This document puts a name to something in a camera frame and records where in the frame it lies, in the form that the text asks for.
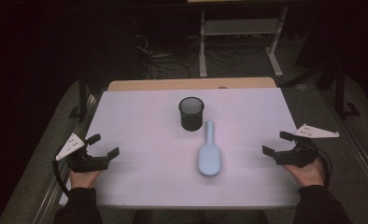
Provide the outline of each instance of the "black sleeve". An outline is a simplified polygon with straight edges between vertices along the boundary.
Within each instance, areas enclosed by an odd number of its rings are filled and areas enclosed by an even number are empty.
[[[297,204],[293,224],[352,224],[342,204],[327,188],[308,186],[299,192],[301,201]]]
[[[96,207],[96,190],[76,188],[68,192],[68,202],[59,209],[54,224],[103,224],[99,209]]]

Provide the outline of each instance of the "white tabletop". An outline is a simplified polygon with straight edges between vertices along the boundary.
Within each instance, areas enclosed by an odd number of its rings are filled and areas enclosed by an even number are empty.
[[[178,103],[188,96],[202,99],[204,121],[215,122],[222,168],[214,178],[197,169],[205,125],[196,132],[180,126]],[[278,88],[105,92],[88,131],[102,139],[88,153],[105,156],[120,147],[120,155],[96,181],[97,202],[130,208],[294,206],[295,181],[262,154],[262,145],[292,149],[279,132],[295,130]]]

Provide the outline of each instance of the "black mesh cup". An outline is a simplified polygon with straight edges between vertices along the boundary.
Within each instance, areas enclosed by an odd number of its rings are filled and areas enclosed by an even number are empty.
[[[196,97],[187,97],[178,105],[181,115],[181,126],[190,132],[194,132],[202,127],[204,102]]]

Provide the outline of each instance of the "hand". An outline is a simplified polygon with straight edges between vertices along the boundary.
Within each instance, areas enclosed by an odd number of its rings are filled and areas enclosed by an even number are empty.
[[[97,176],[99,176],[102,171],[94,171],[88,173],[75,173],[70,171],[70,183],[71,189],[74,188],[85,188],[91,189],[93,188],[93,183],[96,180]]]
[[[310,185],[323,186],[324,172],[319,158],[315,159],[312,163],[307,164],[303,168],[299,168],[294,165],[284,165],[283,167],[288,170],[292,176],[294,176],[295,181],[297,181],[300,187]]]

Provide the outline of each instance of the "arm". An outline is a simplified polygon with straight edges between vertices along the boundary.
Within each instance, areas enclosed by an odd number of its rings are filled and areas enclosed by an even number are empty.
[[[319,159],[298,168],[284,166],[300,186],[294,224],[350,224],[344,207],[323,186],[323,168]]]
[[[70,171],[71,189],[68,192],[68,202],[59,209],[54,224],[102,224],[103,220],[96,207],[96,190],[93,183],[100,171],[89,173],[74,173]]]

